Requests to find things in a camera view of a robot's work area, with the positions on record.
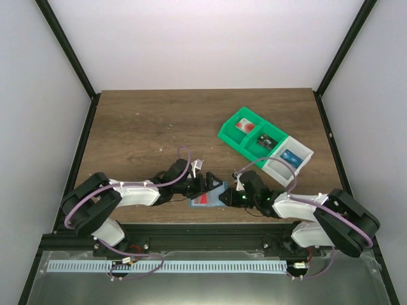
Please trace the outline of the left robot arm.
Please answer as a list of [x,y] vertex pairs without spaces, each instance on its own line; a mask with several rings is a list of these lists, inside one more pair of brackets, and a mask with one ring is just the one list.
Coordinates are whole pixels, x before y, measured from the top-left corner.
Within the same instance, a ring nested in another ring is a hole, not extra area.
[[178,159],[167,171],[142,182],[120,182],[97,172],[63,197],[60,207],[66,216],[66,228],[126,252],[130,237],[111,218],[114,210],[126,206],[157,207],[170,202],[175,194],[194,200],[224,186],[213,173],[199,173],[201,165],[198,159],[192,163]]

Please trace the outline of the blue card holder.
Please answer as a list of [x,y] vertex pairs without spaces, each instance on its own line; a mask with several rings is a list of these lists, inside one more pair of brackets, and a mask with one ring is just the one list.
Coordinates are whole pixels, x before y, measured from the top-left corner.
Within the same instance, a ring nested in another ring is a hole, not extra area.
[[226,205],[219,199],[219,196],[223,194],[228,188],[227,181],[223,181],[223,184],[216,188],[204,193],[203,195],[189,200],[189,207],[192,208],[210,208],[210,207],[225,207]]

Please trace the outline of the red white card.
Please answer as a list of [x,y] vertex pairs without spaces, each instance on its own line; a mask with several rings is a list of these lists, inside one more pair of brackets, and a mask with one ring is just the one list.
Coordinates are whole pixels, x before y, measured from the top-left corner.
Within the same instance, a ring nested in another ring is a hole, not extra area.
[[204,193],[192,200],[190,200],[191,207],[205,207],[209,205],[209,194]]
[[245,134],[249,134],[256,127],[254,123],[246,118],[242,118],[235,126]]

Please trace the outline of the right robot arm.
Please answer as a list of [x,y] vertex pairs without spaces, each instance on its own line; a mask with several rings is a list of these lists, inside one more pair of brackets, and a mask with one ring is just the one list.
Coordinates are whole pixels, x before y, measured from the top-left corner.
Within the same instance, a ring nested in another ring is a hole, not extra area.
[[354,258],[373,246],[380,228],[379,220],[342,189],[296,195],[270,189],[253,170],[238,175],[236,185],[221,193],[219,200],[228,207],[255,208],[264,217],[298,219],[289,233],[298,247],[334,247]]

